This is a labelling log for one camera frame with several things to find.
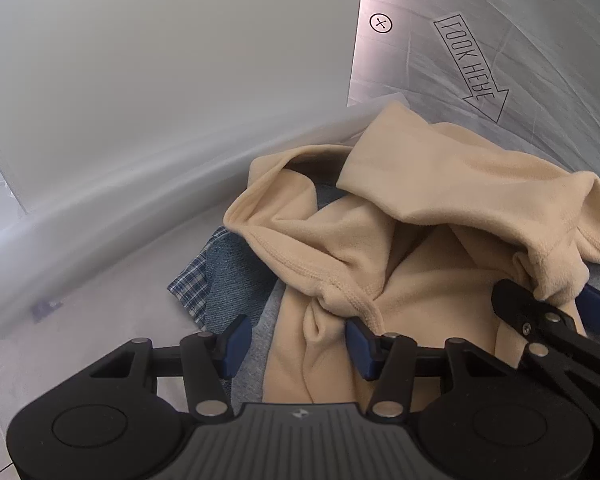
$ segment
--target screw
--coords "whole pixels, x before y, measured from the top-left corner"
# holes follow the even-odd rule
[[[196,404],[196,411],[203,416],[222,415],[229,407],[222,400],[203,400]]]
[[[394,400],[381,400],[380,402],[376,402],[371,409],[377,416],[382,416],[384,418],[394,418],[396,416],[402,415],[404,411],[404,406],[400,404],[400,402],[395,402]]]
[[[546,314],[544,314],[544,318],[547,321],[551,321],[552,323],[560,323],[561,322],[560,316],[558,316],[554,312],[547,312]]]
[[[549,353],[549,349],[541,343],[531,343],[529,351],[537,357],[545,357]]]

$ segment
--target laundry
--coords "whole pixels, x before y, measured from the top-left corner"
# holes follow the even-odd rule
[[[564,309],[583,260],[600,264],[600,180],[508,152],[448,123],[389,105],[350,151],[305,146],[256,159],[224,224],[286,288],[264,378],[265,402],[364,405],[343,318],[440,347],[464,337],[516,365],[523,339],[491,311],[510,278]],[[350,194],[317,211],[314,168]],[[414,406],[434,391],[418,387]]]
[[[262,402],[264,370],[285,287],[286,285],[280,280],[273,286],[260,320],[251,333],[249,351],[242,361],[238,373],[232,379],[231,404],[234,413],[240,412],[240,408],[245,402]]]
[[[322,184],[315,178],[315,206],[318,210],[346,195],[346,192],[330,184]],[[182,304],[201,330],[221,333],[236,316],[246,314],[253,329],[252,344],[248,355],[248,371],[238,380],[236,405],[257,402],[262,389],[262,376],[267,352],[278,316],[277,306],[267,312],[267,319],[260,316],[266,305],[276,298],[275,274],[257,256],[247,242],[225,227],[219,227],[193,261],[173,280],[167,289]],[[222,380],[222,387],[233,400],[231,380]]]

